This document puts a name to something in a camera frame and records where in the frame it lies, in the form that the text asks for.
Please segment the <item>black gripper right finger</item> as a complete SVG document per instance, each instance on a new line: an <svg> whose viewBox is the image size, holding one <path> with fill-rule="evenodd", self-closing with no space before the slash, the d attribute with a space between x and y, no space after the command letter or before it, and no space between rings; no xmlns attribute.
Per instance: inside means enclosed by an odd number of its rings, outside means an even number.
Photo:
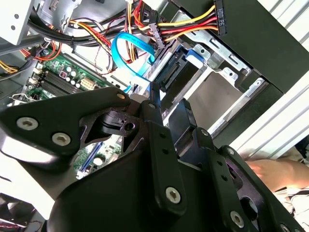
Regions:
<svg viewBox="0 0 309 232"><path fill-rule="evenodd" d="M301 232L300 224L230 146L217 148L182 99L169 117L178 159L206 178L206 213L217 232Z"/></svg>

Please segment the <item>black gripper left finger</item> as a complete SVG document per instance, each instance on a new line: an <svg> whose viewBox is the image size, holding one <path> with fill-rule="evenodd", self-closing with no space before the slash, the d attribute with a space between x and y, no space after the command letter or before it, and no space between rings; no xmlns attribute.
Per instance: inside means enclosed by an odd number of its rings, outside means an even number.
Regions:
<svg viewBox="0 0 309 232"><path fill-rule="evenodd" d="M120 159L138 152L149 159L150 207L160 213L184 213L186 194L159 101L152 95L139 103L116 87L106 87L15 106L0 114L0 149L58 172L68 169L87 145L123 136Z"/></svg>

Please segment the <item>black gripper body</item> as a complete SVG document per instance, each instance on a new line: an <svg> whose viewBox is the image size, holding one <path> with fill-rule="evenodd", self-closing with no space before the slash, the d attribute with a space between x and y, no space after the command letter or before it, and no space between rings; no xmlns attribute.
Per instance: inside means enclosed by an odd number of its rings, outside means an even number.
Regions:
<svg viewBox="0 0 309 232"><path fill-rule="evenodd" d="M141 152L122 158L67 187L57 198L49 232L231 232L230 217L222 218L211 180L199 161L179 161L187 210L181 217L150 207L149 159Z"/></svg>

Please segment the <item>person's bare hand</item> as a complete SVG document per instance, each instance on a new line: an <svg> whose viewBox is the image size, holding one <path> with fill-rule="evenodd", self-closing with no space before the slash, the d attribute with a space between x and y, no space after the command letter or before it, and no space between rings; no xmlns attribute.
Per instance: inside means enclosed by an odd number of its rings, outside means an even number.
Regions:
<svg viewBox="0 0 309 232"><path fill-rule="evenodd" d="M246 163L272 192L282 188L305 189L309 186L309 168L300 162L262 159Z"/></svg>

